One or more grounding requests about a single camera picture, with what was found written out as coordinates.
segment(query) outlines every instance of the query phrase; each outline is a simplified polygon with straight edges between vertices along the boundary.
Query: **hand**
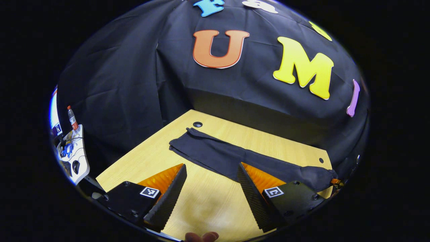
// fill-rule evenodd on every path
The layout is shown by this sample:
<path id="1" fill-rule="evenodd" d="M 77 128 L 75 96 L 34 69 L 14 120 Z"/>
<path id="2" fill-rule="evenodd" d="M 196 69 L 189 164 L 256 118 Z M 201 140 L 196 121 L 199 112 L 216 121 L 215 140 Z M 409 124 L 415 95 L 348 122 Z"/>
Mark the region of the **hand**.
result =
<path id="1" fill-rule="evenodd" d="M 185 242 L 214 242 L 219 237 L 216 232 L 207 232 L 202 237 L 196 233 L 186 233 Z"/>

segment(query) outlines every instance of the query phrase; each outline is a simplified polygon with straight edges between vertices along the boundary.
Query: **yellow letter m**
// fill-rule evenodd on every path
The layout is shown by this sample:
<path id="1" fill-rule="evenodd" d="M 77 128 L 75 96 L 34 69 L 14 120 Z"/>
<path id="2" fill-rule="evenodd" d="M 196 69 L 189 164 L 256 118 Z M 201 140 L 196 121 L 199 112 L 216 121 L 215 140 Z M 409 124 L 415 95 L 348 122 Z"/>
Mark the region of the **yellow letter m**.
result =
<path id="1" fill-rule="evenodd" d="M 309 61 L 309 57 L 299 42 L 286 37 L 278 37 L 278 41 L 284 46 L 284 52 L 281 67 L 273 72 L 273 77 L 293 84 L 295 82 L 293 76 L 295 66 L 300 87 L 307 86 L 316 75 L 315 81 L 309 86 L 309 90 L 320 98 L 328 100 L 333 61 L 322 53 L 316 54 L 314 59 Z"/>

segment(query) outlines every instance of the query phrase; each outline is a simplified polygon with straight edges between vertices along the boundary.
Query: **orange letter u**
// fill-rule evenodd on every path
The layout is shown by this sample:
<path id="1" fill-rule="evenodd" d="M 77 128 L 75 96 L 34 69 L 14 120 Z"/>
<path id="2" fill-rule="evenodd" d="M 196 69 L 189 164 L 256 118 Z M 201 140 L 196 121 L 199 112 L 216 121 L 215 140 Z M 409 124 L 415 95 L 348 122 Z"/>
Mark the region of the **orange letter u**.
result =
<path id="1" fill-rule="evenodd" d="M 225 32 L 230 36 L 227 54 L 223 57 L 211 55 L 212 41 L 219 34 L 216 30 L 201 30 L 194 33 L 196 42 L 194 44 L 194 60 L 205 67 L 227 68 L 235 65 L 242 54 L 243 40 L 249 36 L 248 32 L 240 30 L 228 30 Z"/>

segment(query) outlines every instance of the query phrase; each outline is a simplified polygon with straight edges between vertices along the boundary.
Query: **blue letter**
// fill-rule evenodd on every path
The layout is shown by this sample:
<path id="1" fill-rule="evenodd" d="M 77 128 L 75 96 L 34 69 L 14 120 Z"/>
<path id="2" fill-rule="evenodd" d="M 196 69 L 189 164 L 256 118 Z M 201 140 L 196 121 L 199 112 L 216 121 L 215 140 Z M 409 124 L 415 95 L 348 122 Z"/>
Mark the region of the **blue letter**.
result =
<path id="1" fill-rule="evenodd" d="M 203 11 L 202 17 L 206 17 L 208 15 L 211 15 L 213 13 L 219 12 L 224 9 L 224 7 L 221 6 L 215 6 L 215 4 L 218 5 L 224 5 L 223 0 L 201 0 L 200 2 L 195 3 L 193 6 L 199 6 L 199 8 Z"/>

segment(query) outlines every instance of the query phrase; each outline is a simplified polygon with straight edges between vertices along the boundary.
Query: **plastic bottle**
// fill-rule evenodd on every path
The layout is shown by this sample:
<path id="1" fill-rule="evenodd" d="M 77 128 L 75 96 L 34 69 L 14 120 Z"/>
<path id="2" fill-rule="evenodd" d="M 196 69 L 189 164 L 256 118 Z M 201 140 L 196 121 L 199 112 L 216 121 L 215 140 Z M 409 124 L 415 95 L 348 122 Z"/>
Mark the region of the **plastic bottle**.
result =
<path id="1" fill-rule="evenodd" d="M 79 126 L 78 122 L 76 122 L 75 114 L 72 111 L 72 108 L 70 106 L 67 107 L 68 111 L 67 114 L 69 115 L 70 124 L 72 125 L 72 128 L 75 133 L 79 132 Z"/>

